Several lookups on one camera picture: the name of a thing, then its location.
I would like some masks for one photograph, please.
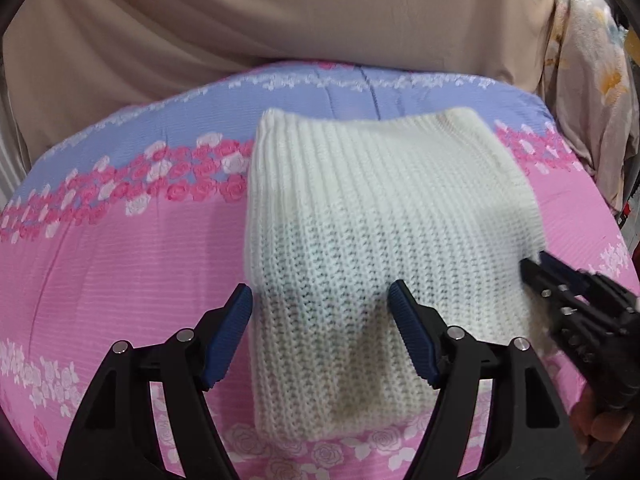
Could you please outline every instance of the beige fabric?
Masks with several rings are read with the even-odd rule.
[[[554,0],[27,0],[4,37],[31,158],[130,104],[269,59],[476,73],[534,91]]]
[[[612,211],[638,153],[638,98],[625,38],[604,0],[557,0],[541,85],[546,105]]]

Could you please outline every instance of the mattress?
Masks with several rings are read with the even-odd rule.
[[[453,106],[476,110],[527,175],[548,250],[640,293],[616,222],[538,97],[478,76],[267,66],[79,132],[36,163],[0,216],[0,405],[32,455],[55,475],[114,341],[165,341],[244,281],[246,172],[267,108],[388,120]],[[583,380],[561,354],[547,367],[569,408]],[[429,417],[340,440],[265,442],[253,424],[246,338],[206,398],[246,480],[401,479]],[[165,463],[179,473],[158,384],[152,399]],[[478,462],[488,409],[482,394],[463,472]]]

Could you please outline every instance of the pink bedsheet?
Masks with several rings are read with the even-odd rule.
[[[544,141],[526,126],[494,127],[536,193],[549,251],[639,293],[614,219],[553,127]],[[163,135],[126,164],[112,165],[105,153],[89,171],[66,168],[65,179],[15,200],[0,216],[0,404],[52,474],[82,393],[110,345],[162,342],[221,306],[244,280],[251,141],[205,130],[193,145],[167,146]],[[217,171],[224,179],[214,178]],[[562,356],[549,369],[571,406],[580,377]],[[179,472],[157,384],[152,397],[165,462]],[[207,402],[246,480],[401,479],[428,421],[425,414],[328,442],[264,442],[253,425],[246,337]],[[488,407],[484,394],[465,470],[478,461]]]

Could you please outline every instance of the white knit fabric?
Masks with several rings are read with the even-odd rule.
[[[245,243],[258,431],[333,438],[433,405],[386,307],[399,278],[476,339],[540,341],[518,262],[543,248],[526,178],[472,110],[382,122],[267,111]]]

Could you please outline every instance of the human hand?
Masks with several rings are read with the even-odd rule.
[[[580,452],[585,453],[589,447],[590,438],[616,444],[631,424],[633,414],[624,410],[597,413],[595,395],[587,385],[582,391],[580,400],[572,408],[569,420],[574,428]]]

